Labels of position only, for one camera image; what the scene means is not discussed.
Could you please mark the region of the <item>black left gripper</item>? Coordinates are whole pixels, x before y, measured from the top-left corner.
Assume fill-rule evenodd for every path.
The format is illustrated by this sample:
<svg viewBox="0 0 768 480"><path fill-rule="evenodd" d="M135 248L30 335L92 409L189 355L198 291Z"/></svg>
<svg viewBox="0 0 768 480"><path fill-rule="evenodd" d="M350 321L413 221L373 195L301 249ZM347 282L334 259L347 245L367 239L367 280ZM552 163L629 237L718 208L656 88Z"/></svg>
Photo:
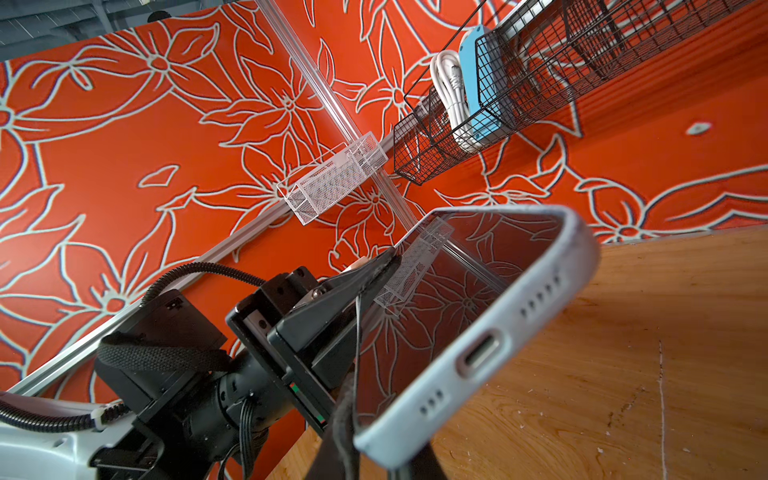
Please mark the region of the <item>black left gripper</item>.
<svg viewBox="0 0 768 480"><path fill-rule="evenodd" d="M362 266L319 281L300 267L240 301L227 325L277 391L321 434L357 349L353 302L375 298L400 265L395 247Z"/></svg>

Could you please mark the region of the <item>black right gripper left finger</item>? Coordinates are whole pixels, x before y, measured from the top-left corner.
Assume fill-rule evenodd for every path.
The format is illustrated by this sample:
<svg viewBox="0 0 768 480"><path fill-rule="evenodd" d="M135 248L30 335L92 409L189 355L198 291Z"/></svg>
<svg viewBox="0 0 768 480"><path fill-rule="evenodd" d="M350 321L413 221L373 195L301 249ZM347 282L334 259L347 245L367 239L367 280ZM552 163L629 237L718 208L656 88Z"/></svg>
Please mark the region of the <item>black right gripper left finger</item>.
<svg viewBox="0 0 768 480"><path fill-rule="evenodd" d="M354 381L350 373L343 381L335 411L323 434L320 448L305 475L306 480L358 480L360 452L353 444Z"/></svg>

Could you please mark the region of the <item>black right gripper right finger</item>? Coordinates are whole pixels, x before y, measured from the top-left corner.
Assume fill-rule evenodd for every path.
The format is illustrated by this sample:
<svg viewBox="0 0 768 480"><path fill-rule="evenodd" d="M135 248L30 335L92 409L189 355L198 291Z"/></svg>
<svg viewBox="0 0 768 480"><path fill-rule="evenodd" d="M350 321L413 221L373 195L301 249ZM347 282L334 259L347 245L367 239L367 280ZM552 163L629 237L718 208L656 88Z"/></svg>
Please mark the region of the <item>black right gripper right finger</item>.
<svg viewBox="0 0 768 480"><path fill-rule="evenodd" d="M447 480L434 450L427 443L404 465L389 471L389 480Z"/></svg>

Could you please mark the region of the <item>phone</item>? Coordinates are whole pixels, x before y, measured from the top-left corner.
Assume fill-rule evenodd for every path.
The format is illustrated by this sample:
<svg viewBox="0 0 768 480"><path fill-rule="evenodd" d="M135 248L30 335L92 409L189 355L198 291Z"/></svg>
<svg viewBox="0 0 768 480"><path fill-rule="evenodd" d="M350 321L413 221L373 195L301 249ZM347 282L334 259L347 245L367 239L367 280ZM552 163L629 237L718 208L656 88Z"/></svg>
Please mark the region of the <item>phone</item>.
<svg viewBox="0 0 768 480"><path fill-rule="evenodd" d="M393 469L585 288L600 251L562 205L437 208L397 244L394 274L357 308L354 436Z"/></svg>

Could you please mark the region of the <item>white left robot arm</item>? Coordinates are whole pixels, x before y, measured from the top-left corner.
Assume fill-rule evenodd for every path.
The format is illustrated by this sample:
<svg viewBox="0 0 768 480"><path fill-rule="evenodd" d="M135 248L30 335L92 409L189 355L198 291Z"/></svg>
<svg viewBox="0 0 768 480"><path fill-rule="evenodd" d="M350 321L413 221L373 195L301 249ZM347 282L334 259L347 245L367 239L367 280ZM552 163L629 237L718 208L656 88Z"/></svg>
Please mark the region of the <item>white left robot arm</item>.
<svg viewBox="0 0 768 480"><path fill-rule="evenodd" d="M286 414L328 428L355 361L357 314L400 262L388 249L322 281L302 267L269 280L211 262L170 270L98 342L94 369L115 401L2 393L2 477L204 479L230 461L250 475ZM253 287L226 319L239 353L228 353L224 333L174 288L197 273Z"/></svg>

